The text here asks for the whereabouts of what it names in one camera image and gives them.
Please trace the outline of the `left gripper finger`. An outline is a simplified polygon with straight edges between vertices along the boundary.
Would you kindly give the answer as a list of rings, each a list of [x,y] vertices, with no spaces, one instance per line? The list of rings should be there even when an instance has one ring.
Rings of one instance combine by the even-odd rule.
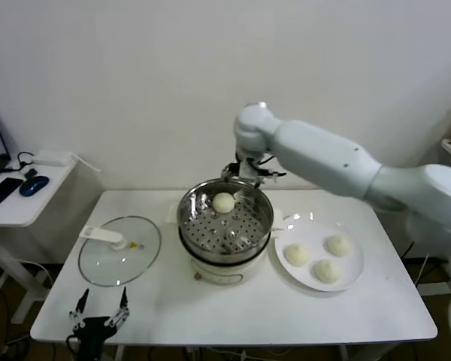
[[[130,315],[129,310],[129,300],[127,296],[127,289],[123,289],[123,293],[121,295],[120,299],[120,306],[118,311],[115,313],[115,315],[111,318],[110,325],[112,327],[121,327],[127,318]]]
[[[83,311],[86,305],[86,301],[89,295],[89,289],[86,289],[83,295],[79,298],[76,307],[73,311],[69,312],[69,318],[72,322],[72,329],[79,330],[85,327],[85,321],[83,318]]]

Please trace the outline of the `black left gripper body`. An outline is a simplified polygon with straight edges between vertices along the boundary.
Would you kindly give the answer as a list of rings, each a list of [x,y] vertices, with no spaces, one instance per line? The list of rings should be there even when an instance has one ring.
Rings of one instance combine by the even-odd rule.
[[[74,328],[79,341],[78,361],[100,360],[104,343],[115,335],[115,326],[108,317],[87,317]]]

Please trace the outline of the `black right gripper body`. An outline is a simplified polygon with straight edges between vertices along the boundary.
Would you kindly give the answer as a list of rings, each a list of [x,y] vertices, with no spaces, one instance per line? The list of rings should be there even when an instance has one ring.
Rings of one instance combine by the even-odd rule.
[[[247,158],[245,155],[237,153],[237,161],[240,165],[244,164],[254,177],[284,177],[285,172],[274,171],[263,168],[263,165],[274,159],[275,156],[269,156],[266,159]]]

